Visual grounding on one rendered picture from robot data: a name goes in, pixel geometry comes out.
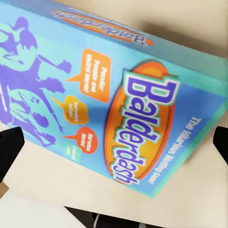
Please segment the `board game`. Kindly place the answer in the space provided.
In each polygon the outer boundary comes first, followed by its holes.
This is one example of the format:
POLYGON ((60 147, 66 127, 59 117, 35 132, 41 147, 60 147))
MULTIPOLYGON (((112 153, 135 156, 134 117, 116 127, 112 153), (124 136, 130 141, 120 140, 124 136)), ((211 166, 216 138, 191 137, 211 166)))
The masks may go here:
POLYGON ((152 199, 228 110, 228 59, 54 0, 0 0, 0 122, 152 199))

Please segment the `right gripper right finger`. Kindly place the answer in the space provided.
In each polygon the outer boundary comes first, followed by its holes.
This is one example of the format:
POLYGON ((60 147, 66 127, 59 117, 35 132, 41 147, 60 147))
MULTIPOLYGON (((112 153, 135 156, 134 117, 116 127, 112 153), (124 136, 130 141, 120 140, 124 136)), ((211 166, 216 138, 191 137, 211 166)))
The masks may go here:
POLYGON ((213 144, 228 165, 228 128, 217 126, 213 137, 213 144))

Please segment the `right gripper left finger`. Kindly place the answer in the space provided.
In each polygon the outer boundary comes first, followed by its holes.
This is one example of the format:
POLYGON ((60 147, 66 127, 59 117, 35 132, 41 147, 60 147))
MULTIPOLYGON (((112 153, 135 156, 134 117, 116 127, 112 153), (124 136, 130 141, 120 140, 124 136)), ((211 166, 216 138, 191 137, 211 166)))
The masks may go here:
POLYGON ((0 183, 25 144, 20 126, 0 132, 0 183))

